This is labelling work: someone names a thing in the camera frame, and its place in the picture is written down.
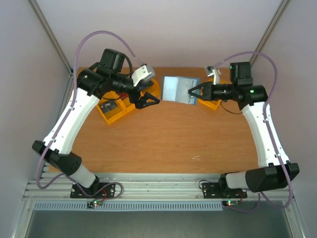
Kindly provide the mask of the teal leather card holder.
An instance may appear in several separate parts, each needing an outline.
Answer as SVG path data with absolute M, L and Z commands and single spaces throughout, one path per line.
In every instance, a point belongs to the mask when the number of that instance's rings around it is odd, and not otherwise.
M 184 76 L 163 76 L 161 99 L 168 102 L 196 105 L 197 98 L 188 91 L 200 84 L 199 78 Z

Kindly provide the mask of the grey credit card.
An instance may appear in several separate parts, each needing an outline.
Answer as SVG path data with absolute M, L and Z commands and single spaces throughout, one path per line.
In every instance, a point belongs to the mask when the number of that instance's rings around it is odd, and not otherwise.
M 103 114 L 107 114 L 111 110 L 117 108 L 117 104 L 115 100 L 108 100 L 99 104 L 99 108 L 101 109 Z

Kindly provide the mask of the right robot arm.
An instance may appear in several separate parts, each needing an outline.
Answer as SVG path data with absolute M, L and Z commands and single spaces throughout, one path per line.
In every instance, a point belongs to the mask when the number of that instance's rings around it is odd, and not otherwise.
M 268 95 L 262 85 L 254 85 L 249 62 L 230 64 L 230 83 L 216 80 L 201 83 L 188 93 L 203 101 L 234 101 L 245 117 L 255 143 L 258 168 L 245 172 L 222 174 L 218 190 L 231 196 L 236 190 L 264 192 L 291 186 L 298 175 L 298 164 L 291 163 L 274 128 Z

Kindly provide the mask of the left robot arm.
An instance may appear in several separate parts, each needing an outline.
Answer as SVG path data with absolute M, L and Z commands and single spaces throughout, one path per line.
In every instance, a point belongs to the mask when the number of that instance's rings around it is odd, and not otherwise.
M 79 73 L 74 81 L 70 100 L 57 123 L 44 140 L 34 141 L 32 148 L 40 155 L 40 164 L 47 161 L 76 183 L 87 197 L 101 191 L 99 178 L 83 164 L 81 157 L 72 153 L 74 140 L 92 109 L 108 92 L 127 94 L 137 109 L 158 104 L 160 100 L 146 92 L 142 84 L 155 76 L 147 64 L 122 73 L 123 63 L 131 62 L 121 52 L 105 49 L 101 59 Z

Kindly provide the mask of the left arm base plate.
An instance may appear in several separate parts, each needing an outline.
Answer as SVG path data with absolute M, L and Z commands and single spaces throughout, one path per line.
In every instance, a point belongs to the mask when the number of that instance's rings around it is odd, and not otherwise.
M 87 199 L 102 199 L 113 198 L 116 191 L 116 185 L 110 182 L 99 182 L 91 188 L 85 188 L 79 184 L 73 184 L 70 192 L 70 198 L 87 198 Z

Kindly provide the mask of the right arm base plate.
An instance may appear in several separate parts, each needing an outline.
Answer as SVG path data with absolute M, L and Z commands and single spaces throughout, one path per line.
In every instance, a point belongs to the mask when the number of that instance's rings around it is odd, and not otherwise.
M 242 189 L 223 188 L 218 182 L 204 182 L 199 185 L 205 199 L 240 199 L 248 195 Z

